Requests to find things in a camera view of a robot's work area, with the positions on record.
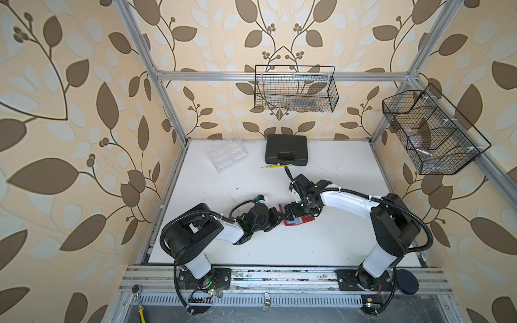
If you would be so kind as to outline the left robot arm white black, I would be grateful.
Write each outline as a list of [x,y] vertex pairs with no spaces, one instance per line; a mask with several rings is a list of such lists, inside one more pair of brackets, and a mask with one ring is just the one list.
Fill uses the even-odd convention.
[[200,203],[162,228],[159,245],[194,279],[211,279],[214,270],[204,251],[214,240],[239,246],[258,231],[276,228],[284,218],[284,213],[265,204],[262,195],[233,207],[228,216]]

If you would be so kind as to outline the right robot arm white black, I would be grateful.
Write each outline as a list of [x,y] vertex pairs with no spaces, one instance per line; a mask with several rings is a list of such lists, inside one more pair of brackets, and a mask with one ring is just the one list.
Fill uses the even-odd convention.
[[376,244],[356,271],[357,278],[377,280],[393,268],[406,254],[416,252],[411,245],[425,224],[402,206],[393,194],[371,196],[344,188],[309,188],[291,186],[295,201],[286,204],[286,219],[317,217],[324,207],[344,210],[371,221]]

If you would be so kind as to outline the red leather card holder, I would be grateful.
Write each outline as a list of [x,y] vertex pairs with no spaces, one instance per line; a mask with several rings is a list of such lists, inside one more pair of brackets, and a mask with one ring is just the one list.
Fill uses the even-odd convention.
[[284,214],[283,223],[285,226],[299,226],[305,223],[313,222],[313,215],[304,215],[301,213],[296,203],[283,203],[279,205],[280,211]]

